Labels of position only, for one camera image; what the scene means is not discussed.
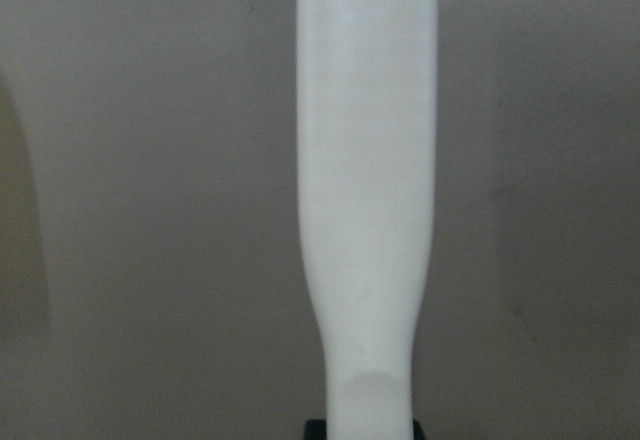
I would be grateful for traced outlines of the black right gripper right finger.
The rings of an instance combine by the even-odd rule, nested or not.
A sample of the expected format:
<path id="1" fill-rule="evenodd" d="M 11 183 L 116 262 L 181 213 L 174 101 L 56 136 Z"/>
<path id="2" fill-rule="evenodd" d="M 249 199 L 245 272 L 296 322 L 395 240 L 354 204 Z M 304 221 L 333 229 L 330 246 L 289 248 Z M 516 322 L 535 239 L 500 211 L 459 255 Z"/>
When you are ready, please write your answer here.
<path id="1" fill-rule="evenodd" d="M 414 440 L 426 440 L 424 430 L 419 421 L 413 421 L 413 439 Z"/>

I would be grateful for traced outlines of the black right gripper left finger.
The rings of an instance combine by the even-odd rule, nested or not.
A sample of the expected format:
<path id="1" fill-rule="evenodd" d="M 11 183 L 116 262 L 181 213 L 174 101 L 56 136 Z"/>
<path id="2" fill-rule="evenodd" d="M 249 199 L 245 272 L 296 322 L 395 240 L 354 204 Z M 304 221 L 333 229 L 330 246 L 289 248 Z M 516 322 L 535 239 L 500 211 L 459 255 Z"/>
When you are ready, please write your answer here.
<path id="1" fill-rule="evenodd" d="M 327 425 L 325 419 L 308 419 L 304 423 L 303 440 L 326 440 Z"/>

